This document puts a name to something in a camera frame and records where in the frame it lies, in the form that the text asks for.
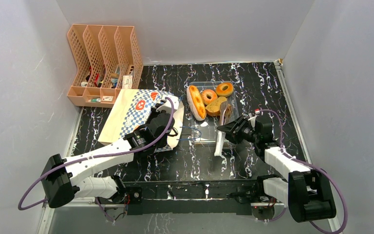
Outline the fake crusted bread slice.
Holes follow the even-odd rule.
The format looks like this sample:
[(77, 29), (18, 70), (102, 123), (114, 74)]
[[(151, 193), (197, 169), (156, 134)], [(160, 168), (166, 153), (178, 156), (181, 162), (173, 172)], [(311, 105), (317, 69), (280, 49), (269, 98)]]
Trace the fake crusted bread slice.
[(217, 99), (212, 101), (210, 104), (208, 104), (206, 106), (207, 115), (211, 117), (219, 116), (221, 113), (221, 104), (225, 101), (227, 101), (226, 97), (218, 97)]

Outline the blue checkered paper bag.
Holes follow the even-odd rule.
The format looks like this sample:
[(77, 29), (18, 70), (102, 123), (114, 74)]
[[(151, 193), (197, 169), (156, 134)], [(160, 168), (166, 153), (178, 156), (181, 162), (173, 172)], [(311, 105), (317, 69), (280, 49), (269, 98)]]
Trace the blue checkered paper bag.
[(146, 89), (122, 89), (114, 103), (107, 121), (100, 133), (98, 142), (108, 145), (123, 138), (136, 127), (147, 123), (152, 117), (152, 107), (159, 104), (165, 97), (174, 103), (174, 128), (180, 130), (185, 116), (181, 99), (170, 92)]

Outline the fake long baguette roll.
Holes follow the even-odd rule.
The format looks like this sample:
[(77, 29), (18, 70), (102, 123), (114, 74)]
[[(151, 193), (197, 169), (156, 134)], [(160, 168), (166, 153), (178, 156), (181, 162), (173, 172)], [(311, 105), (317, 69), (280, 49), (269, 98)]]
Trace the fake long baguette roll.
[(194, 85), (187, 88), (187, 102), (194, 118), (197, 121), (203, 121), (206, 118), (206, 109), (201, 93)]

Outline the orange fake donut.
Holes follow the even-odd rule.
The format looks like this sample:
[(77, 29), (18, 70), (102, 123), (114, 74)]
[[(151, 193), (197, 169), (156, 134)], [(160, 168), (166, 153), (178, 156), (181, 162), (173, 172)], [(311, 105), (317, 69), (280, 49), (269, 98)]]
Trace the orange fake donut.
[(230, 82), (221, 83), (215, 88), (215, 93), (219, 97), (225, 97), (225, 98), (229, 97), (233, 94), (233, 92), (234, 92), (234, 87), (233, 87), (233, 84)]

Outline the fake herb bread slice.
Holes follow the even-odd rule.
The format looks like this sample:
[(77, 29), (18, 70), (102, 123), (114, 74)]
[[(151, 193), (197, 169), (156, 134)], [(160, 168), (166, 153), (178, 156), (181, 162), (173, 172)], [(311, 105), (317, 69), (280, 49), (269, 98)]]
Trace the fake herb bread slice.
[(227, 104), (227, 107), (224, 112), (224, 117), (226, 120), (229, 120), (232, 114), (232, 106), (231, 104)]

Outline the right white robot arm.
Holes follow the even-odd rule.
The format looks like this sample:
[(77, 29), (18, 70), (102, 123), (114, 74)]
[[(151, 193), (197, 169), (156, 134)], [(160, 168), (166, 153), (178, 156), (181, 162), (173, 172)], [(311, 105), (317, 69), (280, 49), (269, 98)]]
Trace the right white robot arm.
[(274, 139), (271, 123), (248, 120), (244, 116), (217, 127), (234, 144), (243, 140), (253, 143), (256, 156), (279, 172), (279, 175), (258, 176), (249, 189), (229, 194), (229, 197), (270, 198), (289, 208), (296, 222), (334, 218), (337, 214), (330, 181), (317, 169), (311, 169), (285, 156)]

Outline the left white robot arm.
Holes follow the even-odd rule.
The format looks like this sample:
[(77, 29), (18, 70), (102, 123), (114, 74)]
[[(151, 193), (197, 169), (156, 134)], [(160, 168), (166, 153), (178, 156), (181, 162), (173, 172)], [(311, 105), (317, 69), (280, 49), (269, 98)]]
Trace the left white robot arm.
[(118, 176), (97, 178), (94, 174), (163, 148), (175, 124), (173, 115), (177, 107), (176, 101), (162, 99), (152, 107), (147, 122), (123, 138), (70, 159), (59, 154), (49, 157), (41, 174), (49, 207), (59, 208), (75, 198), (91, 196), (122, 202), (126, 188), (121, 179)]

